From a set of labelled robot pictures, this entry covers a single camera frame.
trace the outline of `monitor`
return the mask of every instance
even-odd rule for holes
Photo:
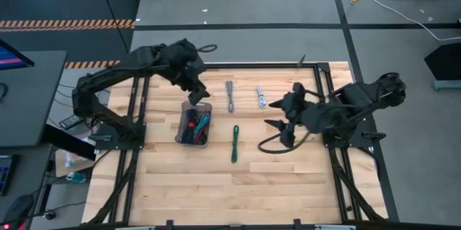
[[[34,62],[0,39],[0,70],[34,66]]]

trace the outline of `keyboard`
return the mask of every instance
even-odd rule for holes
[[[0,155],[0,196],[5,196],[12,181],[19,155]]]

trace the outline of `concrete floor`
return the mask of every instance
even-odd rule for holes
[[[461,17],[461,0],[379,0],[422,22],[453,23]],[[351,6],[342,0],[349,24],[406,23],[369,0]],[[245,23],[338,24],[334,0],[141,0],[137,25],[203,25]],[[434,92],[424,58],[440,43],[423,30],[352,30],[365,81],[397,71],[407,84],[406,102],[375,114],[398,215],[403,222],[461,226],[461,91]],[[440,37],[461,36],[460,30],[435,30]],[[341,30],[175,30],[136,31],[132,48],[189,38],[196,45],[215,43],[219,49],[205,61],[350,61]],[[69,84],[89,71],[66,70]],[[53,107],[60,120],[68,110]],[[49,207],[85,199],[79,191],[53,188]],[[83,206],[61,211],[54,221],[38,218],[34,229],[79,223]]]

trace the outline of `wooden tabletop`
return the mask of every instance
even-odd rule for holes
[[[332,62],[330,67],[335,89],[352,81],[347,62]],[[258,106],[256,86],[262,88],[267,103],[281,99],[296,81],[317,92],[312,69],[210,69],[200,79],[211,94],[202,101],[213,106],[205,149],[174,141],[187,93],[160,76],[151,78],[146,145],[139,156],[130,225],[165,225],[168,219],[175,225],[292,224],[295,218],[303,224],[341,222],[331,163],[321,136],[310,136],[288,154],[265,154],[256,147],[277,133],[263,120],[284,119],[281,110]],[[227,80],[234,86],[236,110],[232,114],[227,109]],[[127,80],[111,88],[109,108],[119,115],[127,113],[132,82]],[[323,85],[327,92],[326,82]],[[318,101],[312,96],[306,99]],[[232,164],[234,125],[239,126],[240,133],[238,162]],[[297,128],[297,141],[304,133],[304,128]],[[275,139],[267,148],[283,146]],[[94,169],[83,222],[96,214],[112,192],[119,154],[112,151]],[[374,161],[356,149],[349,150],[349,156],[357,188],[386,217]],[[343,188],[346,204],[350,205]]]

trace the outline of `green object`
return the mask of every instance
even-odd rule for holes
[[[233,142],[232,142],[232,157],[230,161],[232,163],[237,162],[237,142],[238,142],[238,125],[233,127]]]

